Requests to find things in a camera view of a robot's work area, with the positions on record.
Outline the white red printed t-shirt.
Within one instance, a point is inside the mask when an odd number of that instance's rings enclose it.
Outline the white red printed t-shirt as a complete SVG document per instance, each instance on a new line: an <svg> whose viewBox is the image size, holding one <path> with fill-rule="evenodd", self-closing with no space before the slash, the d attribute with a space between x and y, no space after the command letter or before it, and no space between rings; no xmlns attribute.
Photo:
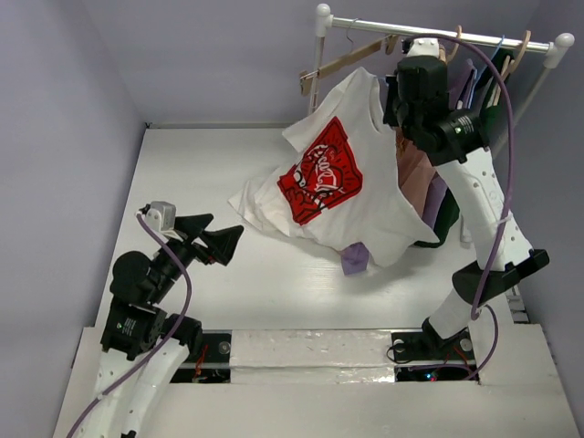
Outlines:
<svg viewBox="0 0 584 438"><path fill-rule="evenodd" d="M416 242L437 242L399 187L395 133L383 122L379 80L365 68L282 136L295 156L229 200L255 228L336 251L363 244L383 267Z"/></svg>

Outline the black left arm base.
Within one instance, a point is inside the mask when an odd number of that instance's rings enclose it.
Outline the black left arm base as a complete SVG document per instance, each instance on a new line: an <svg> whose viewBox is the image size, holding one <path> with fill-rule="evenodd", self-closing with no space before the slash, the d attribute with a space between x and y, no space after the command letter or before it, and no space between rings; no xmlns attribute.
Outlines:
<svg viewBox="0 0 584 438"><path fill-rule="evenodd" d="M230 331L204 332L197 357L189 357L171 378L171 383L214 384L231 380Z"/></svg>

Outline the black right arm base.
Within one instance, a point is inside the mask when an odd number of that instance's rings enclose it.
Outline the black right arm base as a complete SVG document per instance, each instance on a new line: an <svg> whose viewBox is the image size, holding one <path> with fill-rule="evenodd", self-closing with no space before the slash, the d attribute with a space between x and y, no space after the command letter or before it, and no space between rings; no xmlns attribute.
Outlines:
<svg viewBox="0 0 584 438"><path fill-rule="evenodd" d="M441 339L424 321L420 329L392 332L385 355L397 382L480 381L468 328Z"/></svg>

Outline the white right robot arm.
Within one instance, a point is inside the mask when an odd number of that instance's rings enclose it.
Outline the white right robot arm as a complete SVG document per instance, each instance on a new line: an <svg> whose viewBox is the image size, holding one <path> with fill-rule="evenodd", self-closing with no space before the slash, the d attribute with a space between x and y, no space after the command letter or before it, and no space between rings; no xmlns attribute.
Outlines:
<svg viewBox="0 0 584 438"><path fill-rule="evenodd" d="M446 64L428 55L405 57L387 83L385 123L426 153L459 207L476 254L453 274L452 292L422 324L422 351L440 358L480 306L546 267L549 255L516 223L479 117L450 109Z"/></svg>

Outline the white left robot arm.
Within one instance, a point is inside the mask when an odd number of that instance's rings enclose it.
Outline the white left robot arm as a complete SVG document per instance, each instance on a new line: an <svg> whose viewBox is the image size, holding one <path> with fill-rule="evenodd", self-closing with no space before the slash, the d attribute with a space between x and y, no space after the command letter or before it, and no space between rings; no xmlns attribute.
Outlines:
<svg viewBox="0 0 584 438"><path fill-rule="evenodd" d="M146 205L136 219L159 249L154 256L129 251L113 264L92 400L70 437L140 436L180 366L206 354L202 324L187 314L188 266L227 266L245 230L211 231L212 214L178 216L166 203Z"/></svg>

